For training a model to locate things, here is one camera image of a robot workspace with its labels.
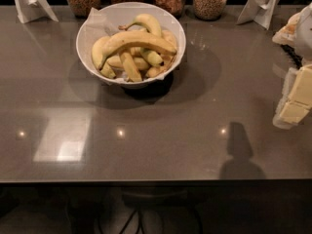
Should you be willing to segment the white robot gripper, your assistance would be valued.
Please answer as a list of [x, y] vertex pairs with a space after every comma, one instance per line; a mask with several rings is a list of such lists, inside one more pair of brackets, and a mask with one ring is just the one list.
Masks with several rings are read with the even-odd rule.
[[289, 130], [312, 109], [312, 3], [291, 16], [287, 24], [274, 34], [272, 41], [292, 47], [302, 57], [304, 65], [298, 70], [289, 69], [272, 120], [275, 127]]

